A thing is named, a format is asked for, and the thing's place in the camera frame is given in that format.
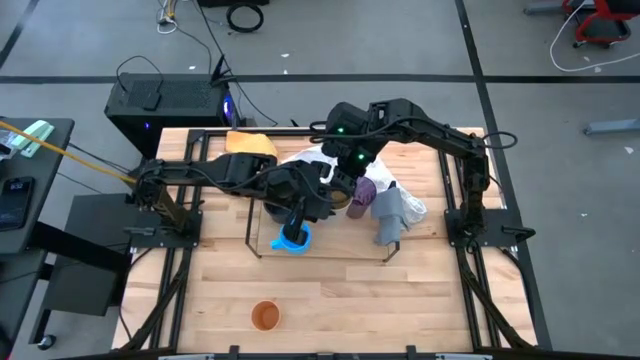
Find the yellow cloth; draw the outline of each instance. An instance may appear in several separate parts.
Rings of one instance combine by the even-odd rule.
[[[248,152],[273,155],[278,157],[278,150],[264,134],[247,134],[238,131],[227,131],[227,152]]]

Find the wooden table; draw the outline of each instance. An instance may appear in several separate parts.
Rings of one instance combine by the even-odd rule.
[[[188,130],[164,130],[157,157],[181,160]],[[303,137],[272,141],[280,160],[311,146]],[[224,138],[213,138],[209,159],[223,151]],[[202,239],[191,260],[178,351],[226,353],[230,345],[240,345],[243,353],[404,352],[406,345],[416,345],[420,352],[471,351],[458,265],[444,224],[446,200],[437,152],[420,144],[390,143],[380,156],[429,211],[424,221],[404,234],[400,252],[386,265],[331,258],[375,251],[372,234],[377,225],[368,218],[316,224],[313,246],[317,248],[312,252],[319,257],[257,259],[244,244],[250,201],[204,188]],[[457,184],[452,159],[449,164]],[[459,202],[457,186],[454,191]],[[484,203],[487,208],[502,205],[495,184]],[[259,243],[268,245],[266,239],[277,226],[256,204],[250,239],[261,238]],[[122,311],[132,331],[156,303],[164,258],[165,250],[155,249],[129,275]],[[179,259],[176,256],[174,269]],[[494,302],[521,336],[535,343],[518,269],[498,249],[485,249],[484,259]],[[250,320],[252,307],[264,299],[275,301],[282,312],[278,328],[270,332],[255,330]],[[479,301],[475,304],[483,344],[489,345],[484,311]],[[161,344],[167,342],[171,314],[172,306]],[[118,325],[113,346],[126,340]]]

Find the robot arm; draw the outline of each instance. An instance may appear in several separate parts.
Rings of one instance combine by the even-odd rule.
[[[470,237],[485,231],[482,194],[489,187],[489,160],[482,139],[474,134],[432,120],[406,99],[371,103],[368,112],[340,103],[330,112],[325,131],[317,132],[311,141],[322,143],[322,152],[338,159],[332,185],[342,188],[355,188],[356,179],[364,176],[389,141],[419,142],[460,158],[464,188],[460,230]]]
[[[304,243],[303,220],[316,222],[331,214],[332,188],[320,182],[330,167],[322,162],[293,161],[276,166],[270,155],[233,153],[213,161],[151,160],[138,169],[132,202],[152,208],[163,225],[178,232],[188,228],[188,210],[176,204],[167,186],[215,187],[225,194],[262,200],[291,211],[284,233],[296,243]]]

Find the black box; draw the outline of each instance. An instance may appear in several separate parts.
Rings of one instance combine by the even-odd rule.
[[[159,74],[121,74],[104,109],[145,159],[155,158],[163,128],[244,126],[224,83],[212,86],[207,74],[163,76],[158,88]],[[150,98],[159,98],[155,108]]]

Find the blue cup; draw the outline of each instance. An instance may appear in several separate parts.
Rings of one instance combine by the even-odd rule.
[[[284,237],[282,233],[284,226],[280,227],[280,233],[278,238],[271,241],[271,250],[286,250],[293,255],[304,255],[311,246],[311,228],[307,223],[302,224],[302,231],[307,232],[307,241],[304,244],[298,245]]]

